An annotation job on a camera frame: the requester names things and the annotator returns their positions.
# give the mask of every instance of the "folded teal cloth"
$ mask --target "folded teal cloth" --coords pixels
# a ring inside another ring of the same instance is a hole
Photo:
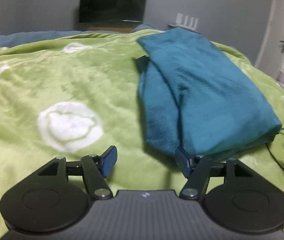
[[[274,139],[281,122],[264,95],[216,46],[181,28],[141,37],[136,60],[146,142],[173,155],[225,159]]]

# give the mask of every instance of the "white door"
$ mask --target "white door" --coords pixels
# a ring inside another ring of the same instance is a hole
[[[284,0],[274,1],[255,67],[276,79],[284,61]]]

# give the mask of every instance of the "television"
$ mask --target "television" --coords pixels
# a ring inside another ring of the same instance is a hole
[[[79,23],[143,22],[146,0],[80,0]]]

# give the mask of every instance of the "bed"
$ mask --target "bed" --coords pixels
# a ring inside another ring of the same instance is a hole
[[[129,34],[59,33],[32,42],[1,40],[0,198],[55,156],[79,160],[110,145],[119,153],[107,179],[113,192],[180,191],[186,179],[173,158],[144,141],[139,74],[132,60],[146,54],[136,39],[160,32],[142,28]],[[284,90],[240,52],[214,44],[259,88],[284,125]],[[78,125],[70,127],[71,119]],[[284,166],[284,130],[270,149]],[[236,157],[284,191],[284,173],[265,146]],[[220,183],[212,179],[209,189]],[[0,236],[6,230],[0,215]]]

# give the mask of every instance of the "white object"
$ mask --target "white object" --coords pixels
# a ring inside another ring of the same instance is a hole
[[[184,26],[186,26],[187,25],[187,20],[188,20],[188,18],[189,18],[189,16],[187,15],[187,16],[185,16],[185,19],[184,19]]]
[[[185,29],[192,30],[192,31],[196,30],[196,28],[198,26],[198,21],[199,21],[198,18],[195,19],[194,26],[193,26],[194,17],[191,18],[189,25],[187,25],[188,20],[189,20],[189,16],[188,15],[185,16],[185,18],[184,18],[184,24],[182,24],[182,20],[183,20],[183,14],[178,13],[177,17],[176,17],[176,20],[175,20],[175,25],[179,26],[179,27],[182,27],[182,28],[185,28]]]
[[[194,22],[194,17],[192,17],[191,20],[190,20],[190,24],[189,24],[189,27],[190,27],[190,28],[192,27],[193,22]]]
[[[195,23],[194,23],[194,29],[196,30],[196,28],[198,27],[198,22],[199,22],[199,19],[196,18],[195,19]]]
[[[273,0],[263,43],[255,67],[276,79],[284,61],[284,0]]]
[[[57,103],[39,114],[38,131],[48,146],[75,153],[103,135],[98,115],[82,103]]]

